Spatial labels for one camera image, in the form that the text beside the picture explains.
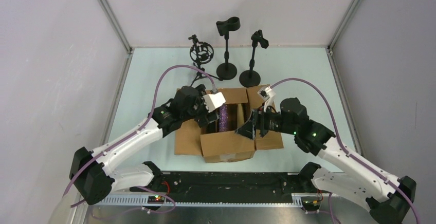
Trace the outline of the purple glitter microphone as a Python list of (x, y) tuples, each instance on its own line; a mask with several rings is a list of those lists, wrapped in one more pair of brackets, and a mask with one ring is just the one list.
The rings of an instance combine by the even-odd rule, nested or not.
[(228, 118), (228, 106), (224, 104), (219, 109), (219, 124), (218, 124), (218, 131), (219, 132), (226, 132), (229, 131), (229, 118)]

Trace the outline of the brown cardboard box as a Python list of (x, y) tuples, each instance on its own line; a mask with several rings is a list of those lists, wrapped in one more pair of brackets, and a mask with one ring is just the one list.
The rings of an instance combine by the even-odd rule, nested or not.
[(219, 119), (204, 128), (193, 120), (184, 122), (175, 133), (174, 154), (202, 156), (206, 163), (237, 162), (250, 159), (259, 150), (276, 150), (284, 147), (278, 132), (268, 132), (264, 137), (256, 131), (256, 138), (250, 140), (235, 133), (238, 103), (247, 103), (246, 120), (253, 108), (262, 105), (258, 95), (260, 86), (249, 88), (221, 88), (228, 106), (229, 131), (219, 132)]

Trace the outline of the black tripod shock mount stand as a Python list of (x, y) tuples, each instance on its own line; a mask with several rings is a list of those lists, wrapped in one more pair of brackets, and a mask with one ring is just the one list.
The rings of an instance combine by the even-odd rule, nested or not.
[(196, 77), (193, 79), (191, 86), (197, 80), (207, 78), (206, 74), (208, 74), (211, 78), (215, 78), (219, 81), (223, 81), (224, 79), (221, 77), (217, 77), (212, 75), (211, 73), (207, 73), (205, 68), (202, 66), (211, 62), (214, 57), (214, 49), (213, 47), (207, 43), (202, 42), (197, 38), (197, 35), (191, 35), (188, 37), (188, 40), (192, 41), (192, 46), (190, 47), (189, 55), (190, 59), (193, 61), (193, 65), (203, 71), (204, 73), (197, 72)]

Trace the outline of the beige microphone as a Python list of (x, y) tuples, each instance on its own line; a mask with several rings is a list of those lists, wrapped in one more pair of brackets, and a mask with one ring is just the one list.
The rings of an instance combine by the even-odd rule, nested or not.
[(237, 110), (236, 110), (237, 129), (242, 127), (246, 122), (246, 109), (247, 109), (247, 103), (237, 104)]

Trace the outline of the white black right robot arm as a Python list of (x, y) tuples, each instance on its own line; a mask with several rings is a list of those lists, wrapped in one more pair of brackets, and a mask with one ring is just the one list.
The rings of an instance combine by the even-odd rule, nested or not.
[(345, 198), (369, 212), (377, 223), (402, 223), (413, 203), (416, 182), (408, 176), (398, 178), (375, 166), (347, 146), (326, 126), (312, 120), (297, 98), (287, 98), (276, 112), (265, 103), (251, 111), (236, 134), (255, 139), (269, 132), (294, 136), (303, 152), (313, 154), (343, 171), (335, 175), (319, 164), (309, 162), (299, 176), (312, 185)]

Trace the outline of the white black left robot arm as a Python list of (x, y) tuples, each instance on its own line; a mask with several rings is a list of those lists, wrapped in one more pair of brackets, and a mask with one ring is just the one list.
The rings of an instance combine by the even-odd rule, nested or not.
[(194, 120), (199, 127), (207, 126), (219, 118), (218, 109), (225, 104), (224, 95), (215, 90), (208, 94), (203, 84), (184, 86), (174, 98), (154, 108), (143, 124), (110, 143), (87, 150), (78, 149), (72, 161), (69, 177), (83, 201), (94, 205), (110, 193), (129, 188), (149, 186), (162, 175), (151, 161), (121, 169), (122, 162), (153, 142)]

